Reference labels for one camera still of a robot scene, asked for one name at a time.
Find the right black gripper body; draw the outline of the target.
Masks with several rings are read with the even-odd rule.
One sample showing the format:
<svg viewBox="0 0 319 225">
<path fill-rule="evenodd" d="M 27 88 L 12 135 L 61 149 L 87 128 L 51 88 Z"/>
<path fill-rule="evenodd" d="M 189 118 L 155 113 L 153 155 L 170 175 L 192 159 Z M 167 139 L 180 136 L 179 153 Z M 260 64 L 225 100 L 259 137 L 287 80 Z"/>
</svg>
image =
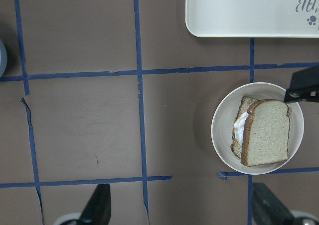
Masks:
<svg viewBox="0 0 319 225">
<path fill-rule="evenodd" d="M 319 92 L 319 66 L 312 66 L 292 74 L 286 94 L 290 97 L 316 97 Z"/>
</svg>

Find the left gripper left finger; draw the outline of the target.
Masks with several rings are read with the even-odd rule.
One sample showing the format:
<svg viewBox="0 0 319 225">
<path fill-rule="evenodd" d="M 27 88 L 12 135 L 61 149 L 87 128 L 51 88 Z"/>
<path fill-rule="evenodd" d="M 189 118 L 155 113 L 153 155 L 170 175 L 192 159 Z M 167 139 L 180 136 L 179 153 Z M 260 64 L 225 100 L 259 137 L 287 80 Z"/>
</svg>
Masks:
<svg viewBox="0 0 319 225">
<path fill-rule="evenodd" d="M 79 217 L 80 224 L 108 224 L 111 218 L 110 184 L 98 184 Z"/>
</svg>

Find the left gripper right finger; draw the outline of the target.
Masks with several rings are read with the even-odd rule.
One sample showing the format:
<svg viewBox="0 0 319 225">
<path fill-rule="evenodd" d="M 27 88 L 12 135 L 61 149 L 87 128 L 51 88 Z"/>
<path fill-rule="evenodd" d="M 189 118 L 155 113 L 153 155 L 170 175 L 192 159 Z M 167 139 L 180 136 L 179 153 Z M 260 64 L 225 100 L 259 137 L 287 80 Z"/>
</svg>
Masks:
<svg viewBox="0 0 319 225">
<path fill-rule="evenodd" d="M 264 183 L 252 185 L 252 217 L 257 225 L 292 225 L 295 217 Z"/>
</svg>

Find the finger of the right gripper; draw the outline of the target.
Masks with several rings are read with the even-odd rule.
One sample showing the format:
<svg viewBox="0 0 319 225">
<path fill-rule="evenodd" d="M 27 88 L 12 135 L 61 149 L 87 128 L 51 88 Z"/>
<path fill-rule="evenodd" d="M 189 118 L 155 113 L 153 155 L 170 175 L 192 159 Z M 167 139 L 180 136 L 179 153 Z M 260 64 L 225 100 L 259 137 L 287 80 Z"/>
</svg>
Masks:
<svg viewBox="0 0 319 225">
<path fill-rule="evenodd" d="M 286 92 L 285 97 L 284 97 L 284 102 L 287 104 L 297 103 L 297 102 L 318 103 L 319 102 L 319 93 L 318 92 L 310 92 L 310 93 L 304 93 L 301 95 L 292 96 L 291 94 Z"/>
</svg>

